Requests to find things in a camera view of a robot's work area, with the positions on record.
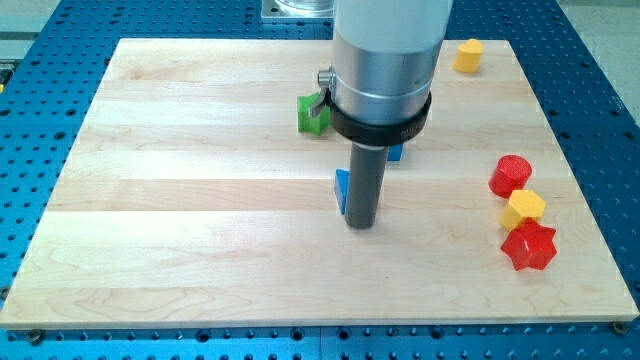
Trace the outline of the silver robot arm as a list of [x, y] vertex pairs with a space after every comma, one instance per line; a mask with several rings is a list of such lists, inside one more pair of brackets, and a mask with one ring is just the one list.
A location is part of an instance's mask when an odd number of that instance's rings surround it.
[[336, 0], [332, 101], [392, 125], [426, 104], [452, 0]]

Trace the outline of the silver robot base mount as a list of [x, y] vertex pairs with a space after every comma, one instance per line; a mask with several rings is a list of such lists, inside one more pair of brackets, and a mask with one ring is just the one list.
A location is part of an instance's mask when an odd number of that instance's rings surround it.
[[333, 17], [334, 0], [262, 0], [261, 18], [266, 22], [324, 20]]

